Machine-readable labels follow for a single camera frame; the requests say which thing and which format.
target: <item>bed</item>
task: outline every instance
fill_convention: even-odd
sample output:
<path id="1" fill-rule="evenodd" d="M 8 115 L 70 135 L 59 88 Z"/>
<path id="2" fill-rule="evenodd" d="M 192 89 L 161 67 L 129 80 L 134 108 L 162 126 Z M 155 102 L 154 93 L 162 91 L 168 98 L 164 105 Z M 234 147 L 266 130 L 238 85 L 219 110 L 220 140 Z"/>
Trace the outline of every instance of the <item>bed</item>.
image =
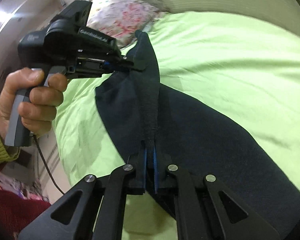
<path id="1" fill-rule="evenodd" d="M 300 36 L 256 17 L 187 10 L 166 13 L 148 35 L 161 83 L 245 128 L 300 191 Z M 71 185 L 124 164 L 95 105 L 107 78 L 72 80 L 58 107 L 54 130 Z M 129 196 L 122 239 L 177 239 L 176 222 L 149 195 Z"/>

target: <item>finger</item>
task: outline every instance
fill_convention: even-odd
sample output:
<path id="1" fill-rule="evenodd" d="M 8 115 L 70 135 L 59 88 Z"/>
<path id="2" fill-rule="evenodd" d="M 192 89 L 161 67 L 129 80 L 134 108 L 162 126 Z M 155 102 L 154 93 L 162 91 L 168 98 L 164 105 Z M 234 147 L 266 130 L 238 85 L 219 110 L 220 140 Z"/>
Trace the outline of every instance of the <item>finger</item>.
<path id="1" fill-rule="evenodd" d="M 37 121 L 52 121 L 57 115 L 53 106 L 38 106 L 28 102 L 21 102 L 18 112 L 23 118 Z"/>
<path id="2" fill-rule="evenodd" d="M 37 86 L 44 78 L 43 71 L 24 68 L 7 76 L 0 94 L 0 111 L 5 119 L 9 119 L 16 92 L 20 89 Z"/>
<path id="3" fill-rule="evenodd" d="M 21 70 L 10 73 L 7 76 L 3 89 L 14 95 L 18 90 L 30 88 L 39 85 L 44 78 L 42 70 L 31 70 L 23 68 Z"/>
<path id="4" fill-rule="evenodd" d="M 63 93 L 50 87 L 35 87 L 30 92 L 30 101 L 35 105 L 60 106 Z"/>
<path id="5" fill-rule="evenodd" d="M 52 124 L 51 122 L 46 121 L 36 121 L 31 119 L 22 118 L 22 123 L 24 127 L 33 132 L 38 136 L 42 136 L 45 133 L 51 130 Z"/>
<path id="6" fill-rule="evenodd" d="M 68 80 L 62 74 L 54 74 L 48 79 L 48 85 L 55 90 L 64 92 L 67 89 Z"/>

